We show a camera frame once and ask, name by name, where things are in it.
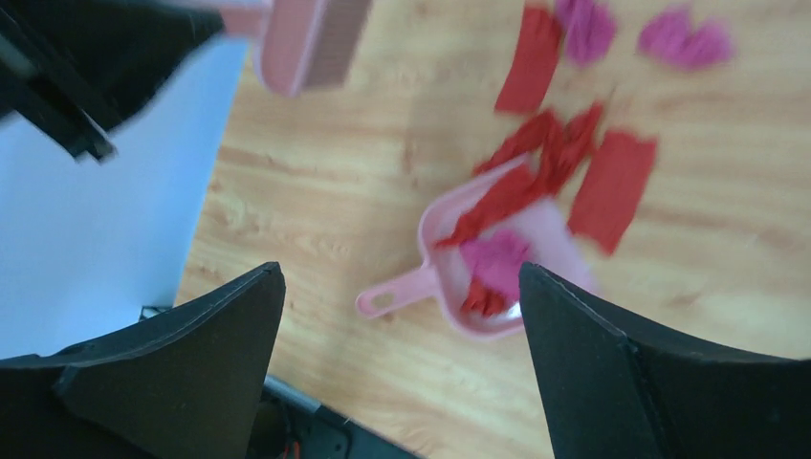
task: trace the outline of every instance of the pink tissue paper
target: pink tissue paper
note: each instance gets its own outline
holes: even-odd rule
[[[462,259],[485,286],[518,301],[518,271],[530,259],[530,242],[509,229],[499,229],[490,239],[473,239],[459,246]]]
[[[639,51],[683,70],[696,70],[733,58],[729,31],[717,20],[692,31],[690,6],[670,7],[647,23],[639,35]]]
[[[555,0],[555,15],[566,31],[563,53],[580,67],[601,60],[617,34],[617,21],[594,0]]]

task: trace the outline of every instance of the dustpan handle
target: dustpan handle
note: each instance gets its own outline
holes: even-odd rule
[[[423,266],[364,291],[355,305],[363,316],[374,318],[435,296],[438,292],[436,270],[432,266]]]

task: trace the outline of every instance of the red paper scrap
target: red paper scrap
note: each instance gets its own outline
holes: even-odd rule
[[[572,234],[589,237],[606,253],[614,253],[642,200],[656,146],[655,140],[638,140],[622,130],[605,133],[572,205]]]
[[[462,303],[463,313],[478,313],[484,317],[492,317],[508,309],[504,296],[489,289],[477,278],[471,281],[468,297]]]
[[[476,170],[489,170],[491,165],[500,165],[502,161],[517,156],[514,153],[519,151],[519,147],[539,144],[542,152],[538,174],[533,175],[526,164],[507,172],[471,210],[459,217],[453,233],[437,242],[436,247],[457,246],[474,239],[483,230],[521,212],[538,199],[550,194],[557,196],[582,160],[594,150],[592,137],[602,114],[603,105],[596,102],[586,112],[574,117],[566,127],[552,112],[527,121],[513,135],[513,139],[516,139],[514,142],[505,142],[519,146],[514,149],[499,148],[490,161]]]
[[[473,175],[483,174],[524,153],[541,148],[550,126],[556,122],[558,120],[552,110],[544,110],[524,121],[521,127],[508,137],[487,161],[473,170]]]
[[[485,195],[459,217],[453,233],[436,243],[436,247],[458,246],[505,218],[532,204],[537,196],[528,194],[535,177],[527,164],[520,165],[498,179]]]
[[[513,66],[495,102],[496,112],[533,113],[558,66],[563,28],[544,7],[524,7]]]
[[[543,189],[542,194],[558,196],[583,160],[594,153],[594,131],[602,116],[603,105],[595,102],[564,129],[560,129],[559,123],[550,126],[536,184]]]

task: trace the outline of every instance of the brush head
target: brush head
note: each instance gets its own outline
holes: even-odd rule
[[[275,0],[254,69],[273,92],[339,86],[349,75],[371,0]]]

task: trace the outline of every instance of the wooden floor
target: wooden floor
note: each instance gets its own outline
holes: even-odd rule
[[[558,68],[547,102],[661,138],[605,296],[725,344],[811,356],[811,1],[705,0],[735,62],[678,74],[634,53],[664,0],[605,0],[605,62]],[[431,458],[551,458],[522,336],[470,342],[432,301],[360,318],[356,295],[420,263],[423,209],[519,120],[493,113],[519,0],[381,0],[346,88],[285,100],[246,69],[179,301],[266,260],[287,278],[270,372]],[[559,200],[568,212],[580,177]]]

